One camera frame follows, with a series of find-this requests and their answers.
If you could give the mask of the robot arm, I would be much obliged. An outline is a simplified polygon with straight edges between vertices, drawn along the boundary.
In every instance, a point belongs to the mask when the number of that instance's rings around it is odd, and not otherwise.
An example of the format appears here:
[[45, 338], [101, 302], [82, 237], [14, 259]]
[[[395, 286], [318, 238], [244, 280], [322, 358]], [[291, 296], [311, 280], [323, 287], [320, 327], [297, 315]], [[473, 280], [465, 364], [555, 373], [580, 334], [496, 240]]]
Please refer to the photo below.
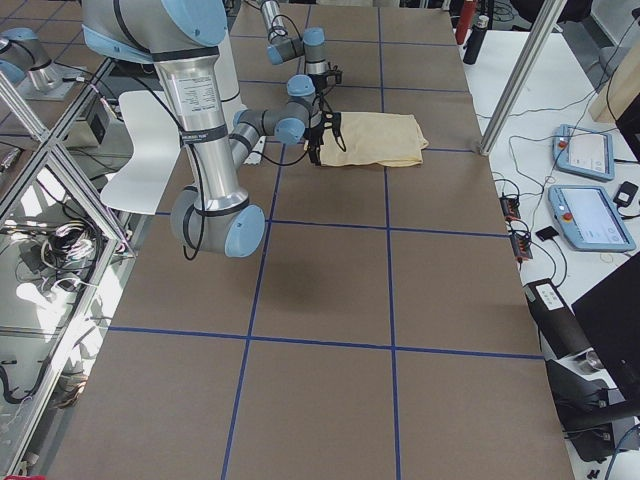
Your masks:
[[278, 1], [258, 1], [267, 32], [267, 56], [272, 65], [303, 58], [302, 73], [309, 76], [319, 92], [342, 83], [343, 72], [332, 65], [326, 55], [325, 32], [311, 27], [303, 33], [292, 19], [280, 11]]
[[305, 70], [287, 82], [279, 109], [230, 113], [239, 94], [228, 20], [221, 1], [85, 1], [83, 34], [94, 52], [153, 65], [187, 149], [195, 183], [178, 196], [171, 228], [188, 259], [208, 251], [251, 255], [260, 245], [265, 215], [240, 186], [238, 170], [263, 137], [286, 145], [306, 141], [305, 156], [320, 162], [326, 129], [342, 139], [341, 117], [325, 104], [330, 78], [342, 72], [326, 59], [322, 28], [292, 36], [276, 1], [258, 4], [274, 65], [303, 58]]

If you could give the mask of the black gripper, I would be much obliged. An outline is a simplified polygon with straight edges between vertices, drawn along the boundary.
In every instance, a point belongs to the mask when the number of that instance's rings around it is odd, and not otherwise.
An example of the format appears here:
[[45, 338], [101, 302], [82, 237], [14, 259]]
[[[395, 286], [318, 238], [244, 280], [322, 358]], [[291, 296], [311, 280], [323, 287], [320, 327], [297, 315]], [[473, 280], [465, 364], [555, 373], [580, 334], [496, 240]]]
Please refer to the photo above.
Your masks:
[[304, 139], [306, 152], [313, 165], [320, 166], [320, 152], [324, 145], [324, 135], [330, 131], [336, 146], [345, 151], [345, 140], [341, 133], [342, 114], [334, 111], [325, 97], [316, 97], [312, 102], [313, 115], [306, 129]]
[[323, 93], [330, 86], [339, 85], [342, 83], [343, 71], [338, 67], [331, 67], [328, 70], [321, 73], [309, 73], [317, 93]]

